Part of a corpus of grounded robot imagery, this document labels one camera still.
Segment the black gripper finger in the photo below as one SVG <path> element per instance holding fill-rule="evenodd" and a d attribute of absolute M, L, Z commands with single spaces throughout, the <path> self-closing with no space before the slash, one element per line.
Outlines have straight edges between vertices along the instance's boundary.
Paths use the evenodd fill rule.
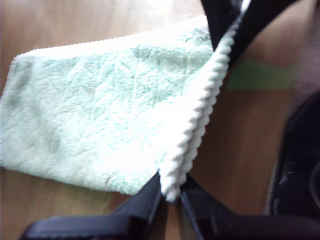
<path fill-rule="evenodd" d="M 241 0 L 201 0 L 207 18 L 211 45 L 216 49 L 220 39 L 241 12 Z"/>
<path fill-rule="evenodd" d="M 254 38 L 268 24 L 294 3 L 294 0 L 252 0 L 234 37 L 234 45 L 229 55 L 229 67 L 233 67 Z"/>
<path fill-rule="evenodd" d="M 183 211 L 197 240 L 232 240 L 225 229 L 236 214 L 219 200 L 211 196 L 191 176 L 181 187 Z"/>
<path fill-rule="evenodd" d="M 113 215 L 125 218 L 119 240 L 160 240 L 162 238 L 162 194 L 156 173 L 142 189 L 118 206 Z"/>

